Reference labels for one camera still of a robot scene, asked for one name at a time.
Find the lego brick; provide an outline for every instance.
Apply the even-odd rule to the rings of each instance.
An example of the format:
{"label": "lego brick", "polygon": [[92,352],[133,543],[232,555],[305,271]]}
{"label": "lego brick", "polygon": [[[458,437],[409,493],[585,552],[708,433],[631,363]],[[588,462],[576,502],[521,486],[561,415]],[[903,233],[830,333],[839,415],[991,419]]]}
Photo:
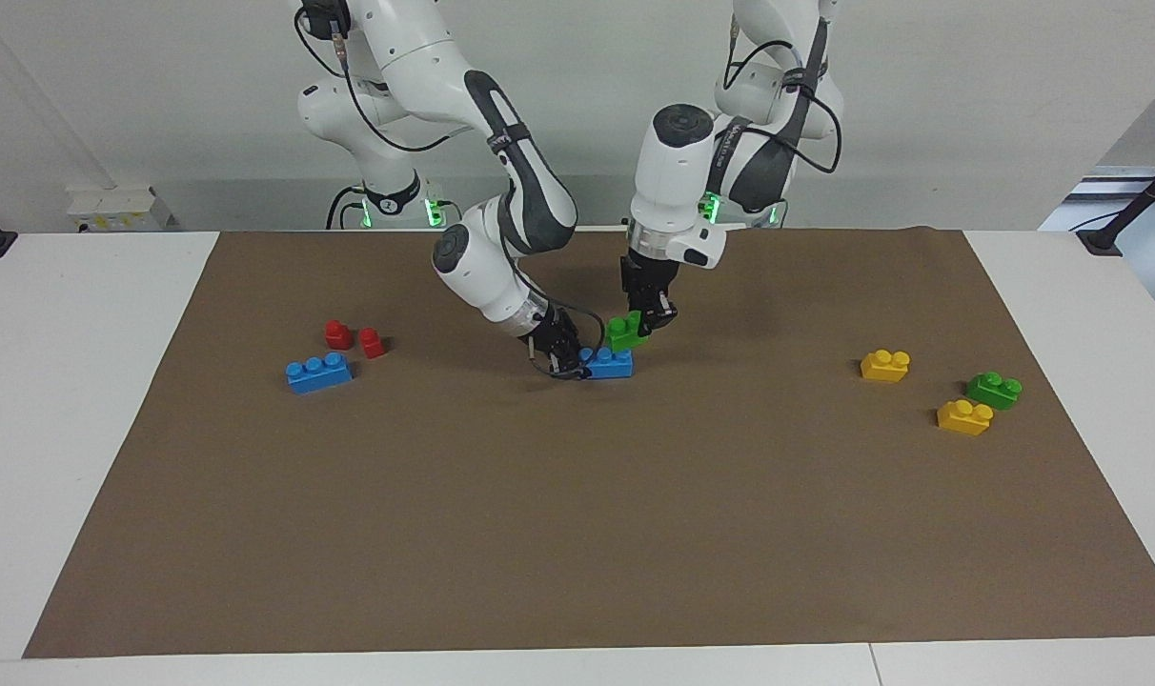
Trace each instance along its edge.
{"label": "lego brick", "polygon": [[899,351],[892,355],[891,351],[873,351],[862,360],[862,379],[899,383],[908,376],[910,364],[912,357],[908,356],[908,352]]}
{"label": "lego brick", "polygon": [[608,343],[612,348],[612,352],[631,351],[631,349],[638,348],[643,343],[647,343],[650,337],[648,335],[638,335],[641,330],[641,312],[640,310],[634,310],[625,319],[616,318],[608,322]]}
{"label": "lego brick", "polygon": [[969,400],[949,401],[938,410],[938,426],[956,433],[978,435],[992,426],[996,413],[989,405],[974,405]]}
{"label": "lego brick", "polygon": [[379,331],[375,329],[362,329],[357,335],[362,343],[362,351],[365,352],[365,359],[373,360],[375,357],[386,356],[387,351],[382,348],[382,340],[379,338]]}
{"label": "lego brick", "polygon": [[350,351],[352,349],[352,331],[350,327],[333,320],[325,326],[325,340],[333,351]]}
{"label": "lego brick", "polygon": [[[591,355],[590,348],[582,348],[582,361],[590,360]],[[589,368],[591,379],[629,379],[633,376],[633,351],[612,352],[611,348],[599,348]]]}
{"label": "lego brick", "polygon": [[306,363],[290,363],[285,368],[286,382],[298,395],[314,394],[333,386],[352,381],[352,372],[345,356],[329,352],[325,359],[311,357]]}
{"label": "lego brick", "polygon": [[1022,385],[1018,382],[1018,379],[1003,379],[994,371],[982,373],[967,385],[968,398],[996,410],[1013,408],[1021,395]]}

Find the white robotic arm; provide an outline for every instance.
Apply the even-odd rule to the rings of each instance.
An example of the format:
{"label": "white robotic arm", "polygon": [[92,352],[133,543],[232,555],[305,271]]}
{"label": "white robotic arm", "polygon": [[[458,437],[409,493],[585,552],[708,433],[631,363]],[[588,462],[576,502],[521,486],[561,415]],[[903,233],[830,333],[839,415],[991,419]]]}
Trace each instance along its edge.
{"label": "white robotic arm", "polygon": [[[502,88],[464,59],[437,0],[304,0],[303,7],[311,35],[336,44],[346,77],[346,39],[363,36],[389,97],[403,112],[425,121],[460,122],[486,136],[511,188],[469,209],[463,222],[444,232],[433,251],[433,268],[489,321],[544,352],[550,373],[583,376],[578,329],[569,315],[516,268],[521,256],[565,247],[578,209]],[[338,137],[328,136],[341,143]],[[342,144],[355,156],[372,149],[385,152],[368,140],[345,140]]]}
{"label": "white robotic arm", "polygon": [[[725,231],[699,210],[706,193],[761,216],[785,196],[797,157],[810,161],[799,140],[839,129],[843,96],[826,75],[837,1],[735,0],[731,55],[740,30],[757,49],[729,62],[717,83],[716,103],[725,113],[671,105],[651,121],[635,174],[629,251],[620,260],[629,310],[642,312],[639,335],[678,315],[670,283],[680,264],[714,269],[722,259]],[[753,64],[760,53],[776,66]],[[819,169],[830,173],[835,165]]]}

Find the green lego brick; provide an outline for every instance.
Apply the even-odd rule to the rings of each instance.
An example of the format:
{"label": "green lego brick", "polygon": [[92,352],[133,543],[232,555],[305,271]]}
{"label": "green lego brick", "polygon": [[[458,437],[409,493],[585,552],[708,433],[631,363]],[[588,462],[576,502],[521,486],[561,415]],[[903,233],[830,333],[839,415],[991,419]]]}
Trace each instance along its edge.
{"label": "green lego brick", "polygon": [[968,398],[997,410],[1013,408],[1021,395],[1022,385],[1018,382],[1018,379],[1003,379],[994,371],[982,373],[967,385]]}
{"label": "green lego brick", "polygon": [[626,319],[616,318],[608,322],[608,343],[612,352],[631,351],[650,340],[648,335],[644,337],[638,335],[639,330],[641,330],[640,310],[634,310]]}

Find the white tabletop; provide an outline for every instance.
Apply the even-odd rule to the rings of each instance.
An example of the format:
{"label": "white tabletop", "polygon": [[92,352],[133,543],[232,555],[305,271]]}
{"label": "white tabletop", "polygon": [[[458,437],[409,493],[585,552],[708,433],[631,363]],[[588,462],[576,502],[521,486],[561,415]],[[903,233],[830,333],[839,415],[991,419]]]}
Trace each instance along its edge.
{"label": "white tabletop", "polygon": [[[1155,304],[1066,234],[970,244],[1155,561]],[[1155,685],[1155,639],[24,661],[216,234],[24,236],[0,261],[0,684]]]}

